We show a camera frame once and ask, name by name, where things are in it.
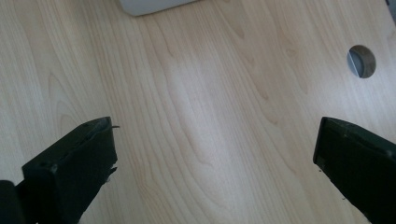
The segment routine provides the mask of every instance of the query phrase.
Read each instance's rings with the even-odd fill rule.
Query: white object
[[[182,4],[193,2],[195,0],[120,0],[125,11],[140,16],[152,12],[176,7]]]

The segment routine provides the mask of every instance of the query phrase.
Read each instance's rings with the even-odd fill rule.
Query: wood grain
[[[354,77],[347,51],[377,70]],[[385,1],[0,3],[0,179],[111,116],[119,170],[81,223],[367,223],[312,163],[321,117],[396,142]]]

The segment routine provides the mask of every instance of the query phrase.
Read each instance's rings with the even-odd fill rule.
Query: light wood tabletop
[[[359,78],[347,53],[376,58]],[[118,171],[80,223],[367,223],[313,164],[322,117],[396,142],[385,0],[0,2],[0,179],[111,116]]]

